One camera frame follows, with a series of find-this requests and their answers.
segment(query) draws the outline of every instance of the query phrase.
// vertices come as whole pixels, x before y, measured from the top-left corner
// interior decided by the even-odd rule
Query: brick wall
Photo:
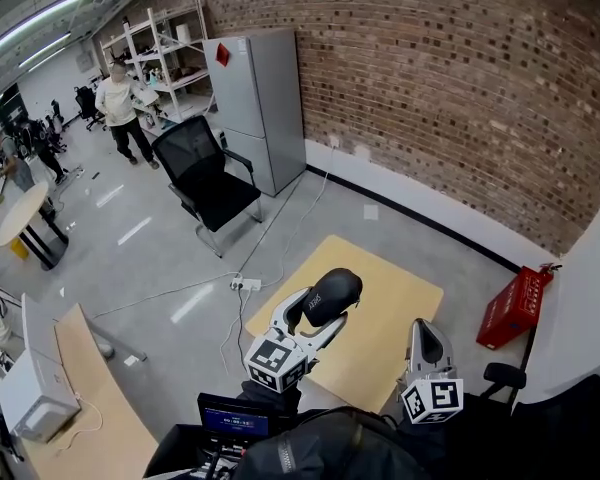
[[[134,23],[188,1],[137,0],[121,14]],[[554,253],[600,207],[600,0],[207,5],[215,35],[296,29],[308,138],[366,148]]]

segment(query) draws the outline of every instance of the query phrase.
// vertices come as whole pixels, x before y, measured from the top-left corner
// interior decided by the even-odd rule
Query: white baseboard
[[[365,188],[420,215],[442,224],[518,266],[535,268],[558,259],[529,239],[468,206],[411,178],[371,163],[365,158],[333,152],[331,148],[305,139],[307,164],[329,170],[335,176]]]

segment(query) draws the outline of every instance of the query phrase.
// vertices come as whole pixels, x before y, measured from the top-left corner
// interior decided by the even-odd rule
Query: gray floor
[[[142,160],[137,167],[130,166],[116,152],[108,133],[96,128],[88,133],[81,121],[66,132],[66,142],[69,152],[60,157],[61,163],[70,169],[82,164],[85,173],[62,192],[58,203],[59,207],[64,204],[58,223],[71,239],[65,257],[54,270],[43,272],[35,257],[22,262],[8,249],[0,249],[0,285],[17,295],[26,291],[57,316],[79,302],[95,317],[231,271],[241,270],[245,277],[263,282],[273,280],[289,236],[322,184],[319,176],[305,173],[275,199],[263,196],[266,221],[258,224],[244,215],[221,230],[218,236],[228,252],[219,259],[195,237],[195,221],[167,188],[164,170],[152,171]],[[117,194],[102,204],[120,186]],[[511,272],[382,205],[378,205],[377,220],[366,220],[364,205],[368,204],[376,203],[327,183],[322,199],[304,220],[284,260],[287,276],[326,236],[339,235],[444,290],[435,323],[452,341],[467,391],[479,393],[486,388],[482,372],[488,362],[518,365],[526,336],[497,352],[475,343],[487,302],[512,278]],[[6,209],[0,208],[0,222]],[[119,245],[125,234],[147,219],[150,221],[144,227]],[[42,222],[34,227],[41,233],[46,229]],[[236,293],[228,288],[231,278],[229,275],[97,318],[100,325],[149,356],[145,363],[127,366],[127,356],[119,354],[110,365],[157,439],[174,423],[199,421],[198,393],[233,396],[246,379],[236,330],[225,347],[229,375],[219,351],[239,307]],[[276,289],[273,286],[253,293],[245,321]],[[250,342],[251,337],[244,332],[244,350]],[[301,389],[301,409],[342,403],[309,380],[302,382]],[[391,401],[387,404],[387,411],[396,409]]]

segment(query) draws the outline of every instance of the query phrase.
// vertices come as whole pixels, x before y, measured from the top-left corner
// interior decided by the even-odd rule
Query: power strip
[[[252,292],[259,292],[261,286],[262,286],[261,279],[243,279],[243,281],[242,281],[242,289],[243,290],[251,290]]]
[[[242,274],[238,274],[229,283],[229,288],[231,288],[235,292],[238,289],[238,287],[241,284],[243,284],[243,282],[244,282],[244,277],[242,277]]]
[[[236,291],[238,288],[241,290],[251,290],[252,292],[259,292],[262,287],[261,279],[245,279],[241,274],[238,274],[231,280],[229,287]]]

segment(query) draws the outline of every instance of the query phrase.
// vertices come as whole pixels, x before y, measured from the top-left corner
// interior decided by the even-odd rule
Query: wooden desk
[[[331,235],[246,327],[254,336],[262,334],[280,302],[337,267],[362,279],[360,304],[349,309],[344,329],[318,352],[320,363],[309,378],[348,404],[377,413],[404,373],[411,324],[416,318],[433,319],[442,300],[441,288]],[[303,318],[299,330],[311,329]]]
[[[82,410],[49,443],[23,440],[38,476],[44,480],[142,478],[158,443],[120,391],[79,305],[56,324],[56,335],[71,388],[100,409],[104,423],[97,432],[76,436],[71,448],[58,454],[74,432],[96,427],[100,421],[95,409],[81,402]]]
[[[34,215],[44,204],[48,193],[49,184],[46,181],[31,187],[13,205],[0,225],[0,247],[9,245],[12,240],[20,236],[27,247],[31,249],[31,252],[40,258],[44,270],[51,270],[58,264],[66,250],[66,245],[69,243],[69,239],[58,229],[53,220],[45,212],[40,212],[40,215],[42,215],[42,218],[60,239],[61,246],[55,247],[52,251],[29,225],[31,219],[33,219]],[[31,235],[31,238],[42,248],[42,251],[24,233],[25,229]]]

